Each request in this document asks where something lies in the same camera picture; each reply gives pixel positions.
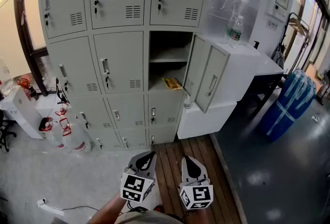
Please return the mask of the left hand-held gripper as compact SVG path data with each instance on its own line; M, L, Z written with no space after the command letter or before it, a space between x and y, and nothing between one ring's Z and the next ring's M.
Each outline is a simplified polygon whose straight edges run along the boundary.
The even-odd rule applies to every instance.
M143 152L131 158L122 173L121 198L133 202L143 202L155 183L156 162L155 151Z

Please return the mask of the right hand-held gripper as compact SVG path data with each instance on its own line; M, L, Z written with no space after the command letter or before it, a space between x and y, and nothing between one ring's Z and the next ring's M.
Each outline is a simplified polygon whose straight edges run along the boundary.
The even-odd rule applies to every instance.
M179 197L187 210L208 208L213 202L213 185L206 167L197 159L185 155L181 160Z

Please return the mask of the blue taped wrapped bundle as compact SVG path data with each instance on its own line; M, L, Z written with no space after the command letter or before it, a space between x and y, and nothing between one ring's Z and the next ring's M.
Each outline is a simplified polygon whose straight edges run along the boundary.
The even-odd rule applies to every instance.
M316 96L316 84L297 68L286 79L283 88L262 117L259 129L270 141L280 138L306 111Z

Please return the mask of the person's left forearm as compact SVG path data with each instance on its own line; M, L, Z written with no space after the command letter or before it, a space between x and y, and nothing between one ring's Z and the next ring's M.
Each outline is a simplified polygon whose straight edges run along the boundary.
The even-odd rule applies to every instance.
M117 193L107 204L105 204L96 214L88 221L88 224L114 224L126 200L121 198Z

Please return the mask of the white block cabinet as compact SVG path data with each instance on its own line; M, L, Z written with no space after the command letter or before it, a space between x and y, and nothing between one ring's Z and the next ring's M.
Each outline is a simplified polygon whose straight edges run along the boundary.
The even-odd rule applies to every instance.
M260 53L250 45L231 47L194 35L183 80L193 105L183 108L178 138L218 132L250 86L259 59Z

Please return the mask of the black office chair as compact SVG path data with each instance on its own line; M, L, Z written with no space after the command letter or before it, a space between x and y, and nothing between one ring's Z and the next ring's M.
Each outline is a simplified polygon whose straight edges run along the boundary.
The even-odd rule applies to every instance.
M16 132L9 131L8 129L15 124L17 124L16 121L5 119L4 112L0 109L0 150L4 147L7 153L9 152L7 136L17 137Z

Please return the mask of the wooden slat platform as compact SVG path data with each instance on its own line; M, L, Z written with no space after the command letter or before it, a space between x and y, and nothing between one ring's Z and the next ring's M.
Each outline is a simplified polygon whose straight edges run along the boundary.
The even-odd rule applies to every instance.
M183 139L151 146L157 154L156 177L162 202L156 210L190 224L190 212L179 197L181 160L188 155L207 169L213 185L214 201L207 210L209 224L242 224L232 190L210 136Z

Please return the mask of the clear green-label water bottle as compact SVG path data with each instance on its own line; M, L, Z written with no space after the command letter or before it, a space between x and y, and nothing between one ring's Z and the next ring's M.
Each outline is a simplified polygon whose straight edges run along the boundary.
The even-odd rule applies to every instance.
M229 45L231 47L236 47L239 43L241 35L243 33L243 16L236 16L230 23L229 27Z

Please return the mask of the grey side table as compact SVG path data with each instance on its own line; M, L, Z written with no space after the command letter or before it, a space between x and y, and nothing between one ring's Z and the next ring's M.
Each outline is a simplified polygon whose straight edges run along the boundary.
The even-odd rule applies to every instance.
M263 108L283 77L283 69L265 53L260 54L260 65L243 99L250 108L254 108L253 119Z

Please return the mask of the person's right forearm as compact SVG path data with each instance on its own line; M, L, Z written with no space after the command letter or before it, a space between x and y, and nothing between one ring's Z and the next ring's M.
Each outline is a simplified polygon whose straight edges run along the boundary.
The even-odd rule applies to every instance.
M206 209L192 210L189 219L190 224L209 224Z

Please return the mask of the yellow snack packet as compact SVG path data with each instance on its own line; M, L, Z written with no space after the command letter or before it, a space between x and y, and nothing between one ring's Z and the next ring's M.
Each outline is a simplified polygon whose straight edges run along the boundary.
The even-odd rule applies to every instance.
M167 88L171 90L182 90L182 86L176 78L162 78L162 80Z

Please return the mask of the grey metal locker cabinet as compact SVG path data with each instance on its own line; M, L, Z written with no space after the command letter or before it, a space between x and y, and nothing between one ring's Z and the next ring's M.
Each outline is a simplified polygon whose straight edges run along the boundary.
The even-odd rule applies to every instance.
M193 36L208 0L38 0L56 76L77 121L102 150L140 149L175 139ZM48 29L44 15L49 15ZM109 77L109 89L105 77Z

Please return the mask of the person's grey shorts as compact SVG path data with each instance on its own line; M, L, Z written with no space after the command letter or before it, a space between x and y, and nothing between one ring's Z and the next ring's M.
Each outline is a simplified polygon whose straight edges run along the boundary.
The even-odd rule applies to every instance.
M127 212L120 215L114 224L183 224L167 214L148 210L145 213Z

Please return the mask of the white power strip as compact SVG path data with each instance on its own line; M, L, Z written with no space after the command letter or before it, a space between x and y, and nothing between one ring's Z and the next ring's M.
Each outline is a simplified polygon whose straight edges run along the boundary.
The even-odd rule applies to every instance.
M43 198L37 201L36 207L48 211L52 214L56 214L59 216L64 216L64 211L55 207L52 207L48 204L48 201Z

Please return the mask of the grey backpack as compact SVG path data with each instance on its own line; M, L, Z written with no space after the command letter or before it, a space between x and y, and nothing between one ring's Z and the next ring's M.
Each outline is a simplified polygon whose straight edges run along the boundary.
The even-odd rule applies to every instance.
M285 63L285 57L283 55L283 51L284 51L284 47L282 45L279 45L271 55L271 59L282 69L284 68L284 63Z

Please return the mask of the white kiosk with blue poster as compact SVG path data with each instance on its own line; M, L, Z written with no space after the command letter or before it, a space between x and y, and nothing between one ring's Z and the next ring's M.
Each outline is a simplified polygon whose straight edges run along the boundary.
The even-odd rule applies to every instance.
M250 36L250 44L258 42L257 50L271 56L280 43L293 0L261 0Z

